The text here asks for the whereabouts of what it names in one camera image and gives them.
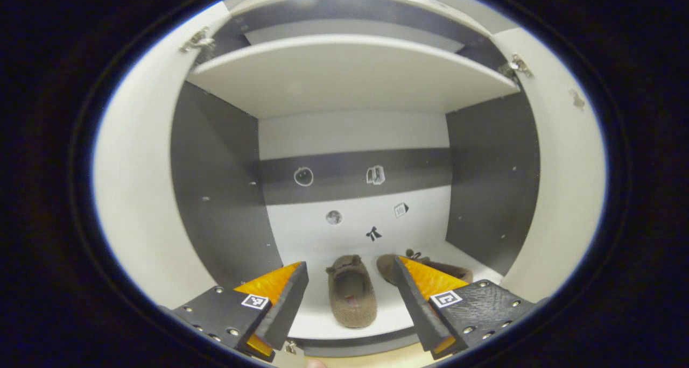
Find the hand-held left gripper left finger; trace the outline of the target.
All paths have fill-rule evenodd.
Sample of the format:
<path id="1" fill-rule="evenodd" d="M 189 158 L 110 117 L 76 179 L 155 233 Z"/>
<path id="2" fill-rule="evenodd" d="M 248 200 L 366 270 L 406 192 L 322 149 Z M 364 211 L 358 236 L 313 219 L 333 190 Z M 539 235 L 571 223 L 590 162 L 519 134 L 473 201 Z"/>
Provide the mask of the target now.
<path id="1" fill-rule="evenodd" d="M 307 263 L 299 261 L 237 287 L 214 286 L 172 318 L 224 349 L 271 362 L 290 338 L 307 285 Z"/>

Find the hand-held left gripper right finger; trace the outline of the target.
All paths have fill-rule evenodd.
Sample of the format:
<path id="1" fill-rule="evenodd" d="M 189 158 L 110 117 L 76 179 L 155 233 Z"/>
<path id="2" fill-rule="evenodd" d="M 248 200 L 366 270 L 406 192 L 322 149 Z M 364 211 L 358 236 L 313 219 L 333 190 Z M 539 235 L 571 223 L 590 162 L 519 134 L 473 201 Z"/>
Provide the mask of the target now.
<path id="1" fill-rule="evenodd" d="M 490 280 L 467 283 L 403 256 L 392 270 L 421 347 L 436 360 L 504 333 L 537 306 Z"/>

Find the brown fuzzy shoe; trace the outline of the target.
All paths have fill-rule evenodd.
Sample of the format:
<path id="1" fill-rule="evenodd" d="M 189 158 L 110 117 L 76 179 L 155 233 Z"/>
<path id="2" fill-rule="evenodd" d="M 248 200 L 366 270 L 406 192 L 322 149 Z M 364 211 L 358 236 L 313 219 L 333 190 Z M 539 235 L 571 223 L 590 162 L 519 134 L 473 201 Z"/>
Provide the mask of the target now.
<path id="1" fill-rule="evenodd" d="M 376 267 L 382 278 L 393 286 L 398 285 L 396 277 L 394 277 L 394 268 L 396 259 L 398 258 L 399 256 L 396 254 L 385 254 L 379 256 L 376 260 Z M 406 250 L 404 258 L 419 264 L 418 266 L 412 265 L 409 273 L 412 277 L 417 279 L 417 282 L 421 282 L 423 287 L 441 285 L 455 286 L 457 285 L 457 282 L 455 282 L 456 280 L 465 283 L 471 283 L 473 281 L 473 273 L 471 270 L 460 266 L 432 261 L 428 256 L 421 255 L 420 251 L 408 249 Z"/>
<path id="2" fill-rule="evenodd" d="M 371 277 L 357 254 L 340 256 L 326 268 L 329 303 L 335 320 L 350 329 L 370 326 L 377 317 Z"/>

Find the white and grey shoe cabinet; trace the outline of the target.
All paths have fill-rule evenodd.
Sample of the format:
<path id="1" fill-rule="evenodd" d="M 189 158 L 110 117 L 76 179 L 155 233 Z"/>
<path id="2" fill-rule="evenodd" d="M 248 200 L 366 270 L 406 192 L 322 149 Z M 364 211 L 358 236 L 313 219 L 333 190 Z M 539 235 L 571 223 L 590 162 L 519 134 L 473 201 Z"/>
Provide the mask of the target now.
<path id="1" fill-rule="evenodd" d="M 409 40 L 494 71 L 509 61 L 493 40 L 498 32 L 523 28 L 541 40 L 478 1 L 491 37 L 390 0 L 278 1 L 228 13 L 209 26 L 216 46 L 194 49 L 175 104 L 170 164 L 180 218 L 214 286 L 237 287 L 291 265 L 283 255 L 307 247 L 397 249 L 442 241 L 505 277 L 526 240 L 539 191 L 539 140 L 521 73 L 512 80 L 518 93 L 446 114 L 327 111 L 268 119 L 187 79 L 218 56 L 302 36 Z M 155 42 L 202 10 L 153 35 L 126 62 L 123 76 Z M 94 152 L 106 106 L 91 159 L 95 210 Z M 276 351 L 274 365 L 297 366 L 310 357 L 342 368 L 399 368 L 433 358 L 413 325 L 365 338 L 289 339 L 298 354 Z"/>

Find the white cabinet door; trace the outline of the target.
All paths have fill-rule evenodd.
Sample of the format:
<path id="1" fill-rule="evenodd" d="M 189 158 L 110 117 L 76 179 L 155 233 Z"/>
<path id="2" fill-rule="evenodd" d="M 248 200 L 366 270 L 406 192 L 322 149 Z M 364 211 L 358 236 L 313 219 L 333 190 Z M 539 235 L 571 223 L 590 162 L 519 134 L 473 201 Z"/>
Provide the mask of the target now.
<path id="1" fill-rule="evenodd" d="M 520 79 L 536 121 L 539 191 L 524 245 L 501 285 L 536 302 L 567 282 L 593 242 L 606 198 L 606 149 L 595 108 L 560 57 L 523 28 L 493 40 L 531 72 Z"/>
<path id="2" fill-rule="evenodd" d="M 116 264 L 157 305 L 176 308 L 216 285 L 182 223 L 170 152 L 175 104 L 198 52 L 193 34 L 228 15 L 215 3 L 136 59 L 118 84 L 94 148 L 94 199 Z"/>

